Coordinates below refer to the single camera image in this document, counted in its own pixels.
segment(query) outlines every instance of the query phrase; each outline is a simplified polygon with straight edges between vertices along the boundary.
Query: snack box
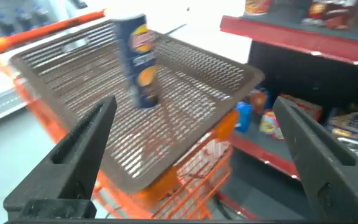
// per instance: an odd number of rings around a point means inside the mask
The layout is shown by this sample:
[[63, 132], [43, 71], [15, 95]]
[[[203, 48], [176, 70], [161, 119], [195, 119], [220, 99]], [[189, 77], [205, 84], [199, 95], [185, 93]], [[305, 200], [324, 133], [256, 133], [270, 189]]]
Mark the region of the snack box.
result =
[[326, 129], [337, 136], [358, 140], [358, 112], [345, 113], [337, 108], [332, 109]]
[[355, 22], [357, 15], [358, 0], [313, 0], [302, 24], [347, 30]]
[[318, 121], [321, 116], [321, 111], [323, 108], [314, 103], [307, 102], [306, 100], [302, 100], [299, 98], [295, 98], [293, 96], [287, 94], [280, 94], [281, 97], [286, 98], [298, 105], [299, 108], [303, 109], [306, 113], [308, 113], [314, 120]]

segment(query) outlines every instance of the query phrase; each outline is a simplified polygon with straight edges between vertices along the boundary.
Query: product label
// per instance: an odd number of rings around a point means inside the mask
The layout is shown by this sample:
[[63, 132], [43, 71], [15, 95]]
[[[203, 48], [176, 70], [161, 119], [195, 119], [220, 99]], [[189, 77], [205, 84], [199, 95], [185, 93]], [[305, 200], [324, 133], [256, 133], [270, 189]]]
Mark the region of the product label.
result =
[[131, 34], [130, 45], [132, 50], [138, 53], [145, 53], [152, 49], [153, 40], [146, 24], [141, 25]]

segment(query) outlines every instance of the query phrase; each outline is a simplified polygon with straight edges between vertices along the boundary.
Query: snack package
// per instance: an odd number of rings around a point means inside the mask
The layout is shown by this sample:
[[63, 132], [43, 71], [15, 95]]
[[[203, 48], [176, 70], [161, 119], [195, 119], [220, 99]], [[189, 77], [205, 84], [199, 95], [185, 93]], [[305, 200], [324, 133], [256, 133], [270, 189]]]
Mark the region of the snack package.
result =
[[265, 110], [272, 107], [272, 94], [265, 88], [257, 87], [243, 101], [250, 104], [255, 113], [262, 115]]
[[313, 0], [308, 17], [302, 20], [302, 24], [347, 30], [357, 15], [358, 0]]
[[308, 113], [314, 120], [318, 121], [321, 116], [321, 111], [323, 108], [314, 103], [307, 102], [306, 100], [302, 100], [299, 98], [295, 98], [293, 96], [287, 94], [280, 94], [282, 98], [286, 98], [298, 105], [299, 108], [303, 109], [306, 113]]
[[263, 15], [269, 11], [273, 0], [246, 0], [246, 15]]
[[276, 116], [272, 110], [267, 110], [262, 116], [262, 119], [260, 120], [259, 131], [265, 134], [270, 134], [279, 140], [284, 139], [280, 125], [278, 124]]

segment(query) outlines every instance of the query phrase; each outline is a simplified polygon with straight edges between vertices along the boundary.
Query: wire mesh basket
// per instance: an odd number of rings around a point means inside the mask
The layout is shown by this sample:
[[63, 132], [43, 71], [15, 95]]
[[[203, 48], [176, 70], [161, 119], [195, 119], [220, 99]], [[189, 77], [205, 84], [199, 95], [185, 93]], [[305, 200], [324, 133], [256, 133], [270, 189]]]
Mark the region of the wire mesh basket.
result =
[[[102, 17], [94, 12], [2, 38], [0, 52]], [[209, 218], [206, 201], [230, 174], [231, 147], [222, 140], [237, 122], [233, 107], [264, 75], [154, 33], [163, 98], [152, 109], [137, 110], [127, 94], [113, 25], [104, 20], [13, 56], [11, 64], [27, 85], [1, 62], [0, 70], [56, 142], [99, 99], [114, 94], [118, 109], [95, 192], [107, 189], [131, 218]]]
[[[135, 197], [123, 193], [110, 180], [98, 178], [93, 197], [116, 218], [211, 219], [208, 200], [231, 174], [232, 146], [226, 141], [210, 140], [208, 133], [183, 156], [177, 170], [178, 183], [153, 207], [142, 207]], [[108, 198], [120, 206], [114, 208]]]

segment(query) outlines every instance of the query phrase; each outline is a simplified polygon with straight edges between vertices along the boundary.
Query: store shelf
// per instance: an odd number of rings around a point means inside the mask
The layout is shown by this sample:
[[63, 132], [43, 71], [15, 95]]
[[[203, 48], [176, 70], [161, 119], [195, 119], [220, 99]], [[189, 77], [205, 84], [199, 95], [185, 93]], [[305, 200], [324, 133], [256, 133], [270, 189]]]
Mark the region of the store shelf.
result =
[[258, 42], [358, 65], [358, 18], [348, 31], [302, 25], [307, 9], [299, 4], [274, 4], [261, 16], [223, 16], [220, 28]]
[[299, 180], [298, 172], [287, 145], [259, 131], [261, 116], [253, 114], [248, 130], [245, 133], [235, 131], [229, 138], [231, 144], [250, 156], [274, 167], [290, 177]]
[[299, 181], [235, 149], [221, 191], [262, 220], [315, 220]]

